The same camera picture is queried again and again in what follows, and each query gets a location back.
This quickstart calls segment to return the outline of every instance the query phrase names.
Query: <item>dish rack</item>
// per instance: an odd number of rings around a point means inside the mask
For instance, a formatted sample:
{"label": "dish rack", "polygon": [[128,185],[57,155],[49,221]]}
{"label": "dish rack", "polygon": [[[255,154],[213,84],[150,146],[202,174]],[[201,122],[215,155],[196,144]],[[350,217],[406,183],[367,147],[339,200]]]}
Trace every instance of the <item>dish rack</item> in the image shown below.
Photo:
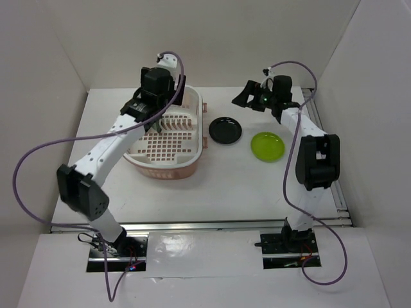
{"label": "dish rack", "polygon": [[191,176],[207,148],[203,112],[207,112],[207,104],[202,96],[186,85],[181,106],[172,105],[161,117],[161,133],[151,128],[128,149],[125,159],[150,178],[178,180]]}

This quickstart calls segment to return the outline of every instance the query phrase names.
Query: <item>white tabletop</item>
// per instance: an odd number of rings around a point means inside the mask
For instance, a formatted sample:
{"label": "white tabletop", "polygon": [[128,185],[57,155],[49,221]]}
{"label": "white tabletop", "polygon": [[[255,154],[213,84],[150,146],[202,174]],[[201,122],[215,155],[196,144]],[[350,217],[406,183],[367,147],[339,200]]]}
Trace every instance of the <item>white tabletop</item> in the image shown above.
{"label": "white tabletop", "polygon": [[[103,273],[85,272],[89,245],[79,243],[76,234],[41,235],[19,308],[389,308],[364,230],[335,230],[347,247],[349,265],[346,276],[334,286],[313,285],[299,268],[260,268],[253,275],[207,278],[158,279],[147,278],[149,272],[140,272],[127,274],[112,304],[107,300]],[[314,279],[330,281],[342,270],[341,247],[331,232],[323,228],[316,228],[316,235],[322,267],[308,268],[307,272]],[[216,262],[223,266],[227,260]],[[109,274],[112,290],[119,275]]]}
{"label": "white tabletop", "polygon": [[[209,137],[209,123],[221,116],[239,121],[243,135],[230,146],[209,138],[209,147],[203,151],[193,176],[184,180],[154,180],[141,175],[125,159],[117,163],[103,190],[110,198],[110,211],[119,222],[284,219],[291,213],[283,199],[282,181],[292,134],[277,123],[269,110],[261,113],[233,105],[231,100],[241,90],[241,87],[198,88],[208,104],[204,136]],[[91,89],[77,136],[108,131],[133,92],[134,89]],[[294,101],[304,101],[301,88],[293,87],[292,92]],[[250,141],[259,132],[274,132],[284,140],[286,153],[280,161],[268,164],[253,156]],[[96,143],[76,142],[69,163],[75,163]],[[301,189],[292,169],[288,181],[290,199],[297,200]],[[329,189],[320,202],[317,216],[338,217]],[[59,200],[53,222],[85,223],[85,220]]]}

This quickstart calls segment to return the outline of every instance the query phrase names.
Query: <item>green plate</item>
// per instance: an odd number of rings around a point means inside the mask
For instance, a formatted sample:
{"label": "green plate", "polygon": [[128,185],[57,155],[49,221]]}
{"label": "green plate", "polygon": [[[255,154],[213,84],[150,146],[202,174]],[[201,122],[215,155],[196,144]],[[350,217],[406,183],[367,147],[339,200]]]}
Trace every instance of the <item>green plate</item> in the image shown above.
{"label": "green plate", "polygon": [[284,142],[274,133],[258,133],[251,140],[253,154],[264,162],[274,162],[285,152]]}

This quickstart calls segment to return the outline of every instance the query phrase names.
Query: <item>wire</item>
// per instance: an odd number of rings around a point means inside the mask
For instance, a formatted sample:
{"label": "wire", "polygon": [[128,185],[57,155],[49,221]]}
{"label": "wire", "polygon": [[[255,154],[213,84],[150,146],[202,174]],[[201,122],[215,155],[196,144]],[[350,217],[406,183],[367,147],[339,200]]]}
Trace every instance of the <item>wire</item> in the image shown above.
{"label": "wire", "polygon": [[[84,235],[84,236],[90,237],[90,238],[91,238],[91,241],[89,241],[89,242],[84,241],[84,240],[80,237],[80,235]],[[93,236],[91,236],[90,234],[87,234],[87,233],[84,233],[84,232],[80,232],[80,233],[77,235],[77,240],[78,240],[79,242],[81,242],[81,243],[89,244],[90,246],[92,246],[92,247],[94,247],[95,249],[98,250],[98,245],[92,241],[92,240],[93,240]]]}
{"label": "wire", "polygon": [[134,252],[133,252],[133,250],[130,248],[130,247],[128,247],[128,249],[130,250],[130,261],[128,262],[128,267],[130,267],[131,266],[131,262],[133,262],[133,256],[134,256]]}
{"label": "wire", "polygon": [[136,260],[136,262],[138,261],[137,260],[137,252],[136,252],[136,249],[133,247],[133,251],[134,251],[134,259]]}
{"label": "wire", "polygon": [[309,212],[299,208],[298,206],[294,205],[287,196],[287,191],[286,191],[286,186],[287,186],[287,178],[288,178],[288,173],[290,172],[290,166],[291,166],[291,160],[293,157],[293,153],[294,153],[294,148],[295,148],[295,143],[297,142],[297,136],[298,136],[298,132],[299,132],[299,128],[300,128],[300,124],[301,124],[301,112],[302,112],[302,108],[308,104],[309,101],[311,101],[315,95],[315,93],[317,93],[317,89],[318,89],[318,81],[317,78],[315,77],[313,71],[305,64],[298,62],[298,61],[283,61],[283,62],[279,62],[277,64],[274,64],[273,66],[271,66],[270,68],[273,69],[277,66],[283,65],[283,64],[297,64],[299,66],[302,66],[303,68],[305,68],[309,74],[311,75],[311,77],[314,79],[314,90],[311,93],[311,95],[309,96],[308,99],[305,100],[305,102],[299,107],[298,110],[298,120],[297,120],[297,126],[295,127],[295,132],[294,132],[294,138],[291,144],[291,149],[290,149],[290,154],[288,155],[288,160],[287,160],[287,165],[285,167],[285,172],[284,172],[284,179],[283,179],[283,195],[284,195],[284,199],[285,201],[288,203],[289,206],[291,206],[293,209],[298,210],[299,212],[302,212],[303,214],[307,215],[308,217],[312,218],[315,221],[318,221],[321,225],[323,225],[324,227],[326,227],[332,234],[335,235],[335,237],[338,239],[338,242],[340,242],[341,248],[342,248],[342,252],[344,254],[344,268],[341,272],[341,275],[336,278],[335,280],[332,280],[330,282],[319,282],[316,280],[313,280],[311,277],[309,277],[306,273],[305,270],[305,265],[306,263],[311,259],[308,258],[306,259],[302,265],[301,265],[301,270],[302,273],[304,274],[304,276],[313,284],[317,284],[319,286],[330,286],[332,284],[336,284],[337,282],[339,282],[345,275],[345,273],[347,272],[347,267],[348,267],[348,257],[347,257],[347,250],[345,248],[344,243],[342,242],[341,237],[329,226],[327,225],[325,222],[323,222],[321,219],[315,217],[313,214],[310,214]]}
{"label": "wire", "polygon": [[[306,256],[302,256],[302,254],[304,253],[303,247],[306,247],[306,248],[308,249],[308,252],[310,253],[307,257],[306,257]],[[300,261],[303,261],[303,260],[305,260],[305,259],[307,259],[307,258],[310,258],[312,255],[313,255],[313,251],[311,250],[311,248],[310,248],[306,243],[304,243],[303,245],[301,245],[301,258],[300,258]]]}
{"label": "wire", "polygon": [[[160,110],[158,113],[156,113],[155,115],[153,115],[151,118],[140,122],[134,126],[131,126],[129,128],[125,128],[124,130],[118,130],[114,133],[104,133],[101,135],[93,135],[93,136],[84,136],[84,137],[70,137],[70,138],[64,138],[64,139],[59,139],[59,140],[55,140],[55,141],[50,141],[50,142],[46,142],[43,144],[40,144],[34,148],[32,148],[31,150],[27,151],[27,153],[25,153],[20,160],[17,162],[17,165],[14,169],[13,172],[13,179],[12,179],[12,185],[13,185],[13,193],[15,196],[15,199],[17,200],[17,203],[20,205],[21,209],[23,211],[25,211],[25,213],[27,215],[29,215],[31,218],[33,218],[34,220],[38,221],[39,223],[42,223],[44,225],[47,226],[51,226],[51,227],[62,227],[62,228],[76,228],[76,229],[82,229],[82,230],[88,230],[88,231],[93,231],[93,232],[97,232],[98,230],[91,228],[91,227],[87,227],[87,226],[83,226],[83,225],[76,225],[76,224],[70,224],[70,223],[52,223],[51,221],[46,221],[38,216],[36,216],[34,213],[32,213],[23,203],[23,201],[20,198],[20,194],[19,194],[19,190],[17,189],[17,175],[19,174],[19,170],[21,168],[22,163],[34,152],[41,150],[42,148],[47,148],[48,146],[52,146],[54,144],[60,144],[60,143],[64,143],[64,142],[73,142],[73,141],[82,141],[82,140],[93,140],[93,139],[102,139],[102,138],[107,138],[107,137],[113,137],[115,135],[119,135],[121,133],[126,133],[129,132],[130,130],[135,130],[136,128],[139,128],[147,123],[151,123],[155,120],[157,120],[160,116],[162,116],[163,113],[165,113],[165,111],[168,109],[168,107],[170,107],[174,101],[177,99],[177,97],[180,94],[180,91],[182,89],[182,85],[184,83],[184,65],[182,63],[182,60],[180,58],[180,56],[178,54],[176,54],[173,51],[164,51],[162,53],[159,54],[159,56],[163,56],[166,53],[171,54],[173,56],[175,56],[177,58],[178,63],[180,64],[180,75],[182,76],[182,78],[179,80],[179,84],[177,85],[177,90],[175,91],[173,97],[170,99],[170,101],[168,102],[168,104],[162,109]],[[104,253],[104,274],[105,274],[105,282],[106,282],[106,287],[107,287],[107,294],[109,297],[110,302],[114,301],[114,298],[116,297],[116,291],[117,291],[117,287],[121,281],[121,279],[125,276],[125,274],[130,270],[130,268],[126,268],[126,270],[121,274],[121,276],[119,277],[116,286],[114,288],[114,293],[113,296],[111,296],[111,292],[110,292],[110,283],[109,283],[109,272],[108,272],[108,264],[107,264],[107,249],[106,249],[106,240],[104,240],[102,238],[102,236],[98,233],[98,236],[100,237],[100,240],[102,241],[102,247],[103,247],[103,253]]]}

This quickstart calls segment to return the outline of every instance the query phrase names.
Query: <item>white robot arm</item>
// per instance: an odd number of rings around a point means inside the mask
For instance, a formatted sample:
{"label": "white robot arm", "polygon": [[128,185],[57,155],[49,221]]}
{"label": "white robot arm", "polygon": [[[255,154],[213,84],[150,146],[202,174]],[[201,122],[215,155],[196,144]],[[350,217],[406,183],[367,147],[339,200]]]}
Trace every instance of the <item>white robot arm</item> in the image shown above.
{"label": "white robot arm", "polygon": [[[278,123],[294,134],[300,105],[292,102],[292,80],[289,76],[274,76],[270,69],[263,72],[267,76],[263,83],[249,80],[232,103],[260,112],[269,108]],[[253,97],[251,101],[248,101],[249,96]],[[324,189],[330,187],[340,175],[340,139],[337,135],[322,131],[304,113],[301,114],[297,133],[295,175],[301,184],[297,206],[315,215]],[[282,234],[288,251],[300,249],[301,244],[310,238],[312,226],[313,218],[297,210],[285,219]]]}
{"label": "white robot arm", "polygon": [[85,216],[90,226],[120,252],[127,252],[130,246],[138,249],[139,245],[134,245],[133,239],[127,237],[125,229],[110,213],[109,197],[101,187],[126,150],[144,136],[154,122],[131,128],[158,114],[174,96],[174,104],[181,105],[186,77],[180,76],[181,91],[176,93],[177,63],[175,56],[165,54],[158,58],[156,67],[142,68],[141,87],[120,110],[109,130],[110,137],[102,139],[71,167],[63,164],[57,170],[61,200]]}

